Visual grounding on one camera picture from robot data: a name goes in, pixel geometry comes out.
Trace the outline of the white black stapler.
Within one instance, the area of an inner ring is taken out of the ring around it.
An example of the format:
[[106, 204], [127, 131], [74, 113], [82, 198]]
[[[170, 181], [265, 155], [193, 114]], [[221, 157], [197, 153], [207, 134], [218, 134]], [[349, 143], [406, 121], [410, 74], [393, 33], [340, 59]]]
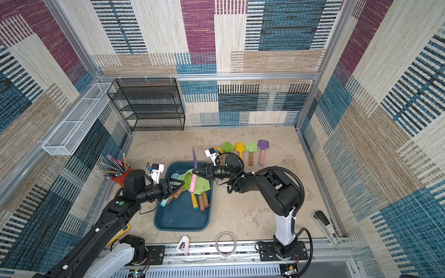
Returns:
[[323, 211], [315, 211], [312, 213], [312, 219], [315, 221], [319, 229], [323, 232], [324, 236], [328, 239], [333, 247], [339, 246], [341, 241], [327, 216]]

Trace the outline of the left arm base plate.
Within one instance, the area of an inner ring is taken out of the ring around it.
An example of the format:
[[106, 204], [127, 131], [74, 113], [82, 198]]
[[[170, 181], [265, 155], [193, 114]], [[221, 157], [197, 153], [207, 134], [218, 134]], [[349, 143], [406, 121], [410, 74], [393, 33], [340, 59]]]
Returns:
[[157, 246], [146, 246], [145, 251], [143, 252], [143, 260], [141, 263], [137, 265], [162, 265], [164, 260], [166, 246], [165, 245], [157, 245]]

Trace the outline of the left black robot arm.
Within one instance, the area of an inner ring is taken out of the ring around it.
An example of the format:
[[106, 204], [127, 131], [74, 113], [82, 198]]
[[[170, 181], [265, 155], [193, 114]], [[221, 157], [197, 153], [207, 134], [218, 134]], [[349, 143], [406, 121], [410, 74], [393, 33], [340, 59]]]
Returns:
[[82, 240], [55, 266], [45, 274], [36, 273], [35, 278], [82, 278], [94, 260], [111, 241], [124, 229], [145, 202], [170, 198], [183, 181], [169, 178], [155, 184], [144, 170], [132, 170], [124, 179], [122, 192], [106, 205], [99, 220]]

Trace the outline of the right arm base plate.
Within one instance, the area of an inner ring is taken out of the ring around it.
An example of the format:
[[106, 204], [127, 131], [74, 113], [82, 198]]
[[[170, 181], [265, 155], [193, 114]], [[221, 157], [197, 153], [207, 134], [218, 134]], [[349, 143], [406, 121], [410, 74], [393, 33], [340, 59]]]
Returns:
[[259, 252], [261, 261], [296, 261], [309, 258], [308, 249], [302, 241], [294, 241], [287, 246], [280, 242], [258, 241], [254, 247]]

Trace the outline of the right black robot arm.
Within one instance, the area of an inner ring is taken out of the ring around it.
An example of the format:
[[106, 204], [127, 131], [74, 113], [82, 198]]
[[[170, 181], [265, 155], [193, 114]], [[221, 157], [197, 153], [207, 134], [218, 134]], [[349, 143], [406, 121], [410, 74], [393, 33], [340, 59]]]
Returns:
[[300, 232], [295, 232], [296, 214], [305, 199], [301, 180], [290, 170], [270, 166], [248, 173], [240, 156], [233, 153], [221, 155], [225, 163], [207, 163], [192, 171], [207, 180], [226, 179], [228, 193], [261, 193], [269, 208], [276, 214], [274, 248], [279, 259], [288, 259], [298, 243]]

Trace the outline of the red pencil cup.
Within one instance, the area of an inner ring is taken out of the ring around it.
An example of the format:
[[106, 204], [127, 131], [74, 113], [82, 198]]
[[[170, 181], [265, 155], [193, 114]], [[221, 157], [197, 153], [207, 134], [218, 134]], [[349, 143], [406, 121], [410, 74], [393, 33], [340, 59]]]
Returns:
[[129, 174], [130, 171], [132, 171], [132, 167], [129, 166], [128, 169], [125, 171], [125, 173], [119, 177], [111, 177], [111, 180], [120, 185], [122, 188], [124, 187], [124, 183], [125, 183], [125, 177]]

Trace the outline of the purple shovel long pink handle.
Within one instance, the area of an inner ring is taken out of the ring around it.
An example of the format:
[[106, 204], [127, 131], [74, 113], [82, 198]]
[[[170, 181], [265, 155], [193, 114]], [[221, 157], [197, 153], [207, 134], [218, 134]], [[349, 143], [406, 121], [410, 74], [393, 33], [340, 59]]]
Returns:
[[258, 141], [258, 148], [260, 149], [260, 158], [258, 161], [258, 164], [260, 166], [264, 165], [265, 162], [265, 150], [270, 147], [270, 143], [267, 140], [259, 140]]

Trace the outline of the yellow shovel wooden handle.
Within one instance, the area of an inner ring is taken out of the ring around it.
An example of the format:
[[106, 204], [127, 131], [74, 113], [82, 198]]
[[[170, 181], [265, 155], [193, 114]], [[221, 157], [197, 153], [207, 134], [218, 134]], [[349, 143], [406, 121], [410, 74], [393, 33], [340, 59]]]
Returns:
[[214, 150], [215, 150], [216, 152], [218, 152], [219, 154], [222, 154], [222, 153], [223, 153], [221, 147], [214, 147]]

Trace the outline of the pink white small device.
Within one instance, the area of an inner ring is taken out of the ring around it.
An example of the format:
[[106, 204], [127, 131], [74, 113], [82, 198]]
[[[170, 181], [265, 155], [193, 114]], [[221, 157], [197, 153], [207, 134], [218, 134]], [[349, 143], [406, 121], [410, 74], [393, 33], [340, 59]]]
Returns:
[[189, 255], [189, 250], [190, 250], [190, 239], [188, 236], [184, 235], [179, 244], [176, 247], [176, 250], [178, 252], [183, 253], [184, 255]]

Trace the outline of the teal plastic storage box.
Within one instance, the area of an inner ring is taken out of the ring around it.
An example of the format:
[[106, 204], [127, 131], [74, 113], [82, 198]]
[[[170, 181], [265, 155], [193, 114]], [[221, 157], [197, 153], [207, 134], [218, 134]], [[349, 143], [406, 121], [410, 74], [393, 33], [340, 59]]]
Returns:
[[[170, 178], [173, 174], [185, 174], [194, 168], [193, 161], [173, 162], [165, 172], [165, 177]], [[200, 208], [194, 210], [191, 194], [185, 190], [177, 199], [173, 199], [168, 205], [158, 205], [154, 217], [154, 225], [160, 231], [170, 232], [199, 232], [204, 230], [209, 222], [212, 210], [213, 182], [209, 181], [210, 190], [207, 191], [209, 207], [205, 211]]]

